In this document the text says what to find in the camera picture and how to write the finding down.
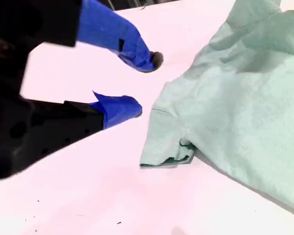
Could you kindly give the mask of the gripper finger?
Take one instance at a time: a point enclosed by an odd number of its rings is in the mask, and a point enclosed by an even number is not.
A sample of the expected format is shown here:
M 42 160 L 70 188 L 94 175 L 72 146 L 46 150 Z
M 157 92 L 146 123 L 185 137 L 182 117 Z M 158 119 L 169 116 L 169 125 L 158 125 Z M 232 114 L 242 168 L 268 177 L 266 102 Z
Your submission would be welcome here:
M 130 96 L 53 103 L 0 94 L 0 171 L 22 171 L 49 154 L 142 114 Z
M 149 50 L 138 29 L 97 0 L 38 0 L 41 41 L 74 47 L 76 42 L 105 48 L 140 72 L 152 72 L 163 55 Z

